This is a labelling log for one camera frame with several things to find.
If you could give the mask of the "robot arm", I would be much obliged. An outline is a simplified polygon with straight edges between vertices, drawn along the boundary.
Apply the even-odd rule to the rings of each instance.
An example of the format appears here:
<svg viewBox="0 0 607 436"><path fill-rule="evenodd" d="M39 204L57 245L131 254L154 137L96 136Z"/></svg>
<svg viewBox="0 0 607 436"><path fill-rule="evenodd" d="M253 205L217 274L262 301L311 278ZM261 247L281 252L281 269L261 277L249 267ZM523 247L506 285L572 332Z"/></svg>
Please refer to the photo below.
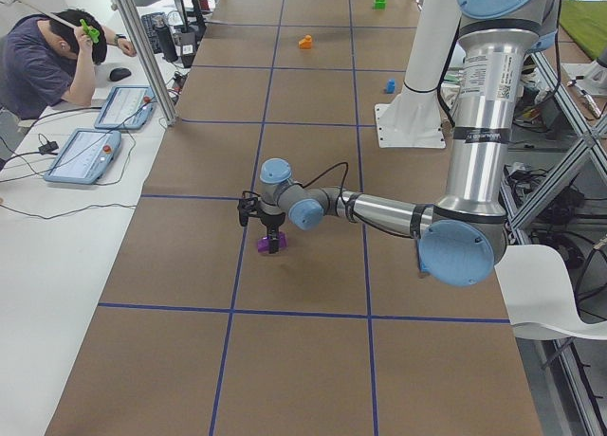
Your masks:
<svg viewBox="0 0 607 436"><path fill-rule="evenodd" d="M260 192L240 203L267 229L270 252L280 225L317 226L325 216L363 223L417 242L418 258L438 280L483 281L506 252L506 212L498 194L525 57L556 35L561 0L423 0L401 92L376 108L382 147L442 144L440 84L451 52L464 52L455 101L451 161L444 195L412 204L347 191L309 190L281 158L260 171Z"/></svg>

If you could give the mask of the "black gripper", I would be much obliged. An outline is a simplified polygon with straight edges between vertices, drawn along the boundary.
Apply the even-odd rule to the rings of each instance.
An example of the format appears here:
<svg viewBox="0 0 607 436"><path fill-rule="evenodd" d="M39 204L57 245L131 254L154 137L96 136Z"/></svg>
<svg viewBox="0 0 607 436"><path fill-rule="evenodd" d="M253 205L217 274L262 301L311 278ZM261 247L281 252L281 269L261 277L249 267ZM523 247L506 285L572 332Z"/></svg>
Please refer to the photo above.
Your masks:
<svg viewBox="0 0 607 436"><path fill-rule="evenodd" d="M275 254L280 249L281 237L279 227L285 222L285 214L269 214L262 211L259 217L262 224L267 228L268 253Z"/></svg>

